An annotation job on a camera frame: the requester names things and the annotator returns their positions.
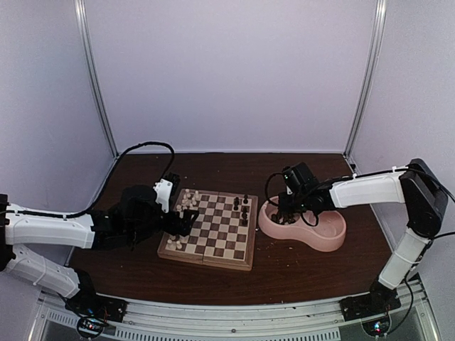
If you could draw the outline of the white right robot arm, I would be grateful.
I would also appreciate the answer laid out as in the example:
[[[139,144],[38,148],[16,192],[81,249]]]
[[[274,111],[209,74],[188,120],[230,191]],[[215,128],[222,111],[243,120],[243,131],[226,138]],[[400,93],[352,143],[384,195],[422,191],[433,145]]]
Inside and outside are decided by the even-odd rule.
[[[279,176],[286,190],[269,203],[282,218],[306,212],[318,218],[324,212],[351,207],[401,206],[405,229],[394,251],[378,274],[377,287],[365,297],[369,313],[380,313],[392,301],[395,289],[419,263],[439,236],[447,206],[454,195],[421,159],[405,166],[372,173],[342,175],[319,180],[305,164],[286,167]]]

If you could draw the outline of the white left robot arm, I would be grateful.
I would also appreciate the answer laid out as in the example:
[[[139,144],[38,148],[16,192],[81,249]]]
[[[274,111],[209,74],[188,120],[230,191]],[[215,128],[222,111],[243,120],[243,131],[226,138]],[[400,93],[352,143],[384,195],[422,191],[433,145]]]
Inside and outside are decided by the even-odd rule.
[[[135,247],[155,232],[187,236],[199,212],[171,209],[179,184],[172,174],[150,187],[135,185],[122,191],[120,201],[108,210],[88,208],[64,213],[27,209],[1,195],[1,270],[13,272],[33,285],[59,293],[86,315],[102,309],[90,275],[59,266],[26,248],[27,244],[71,246],[79,249],[112,250]]]

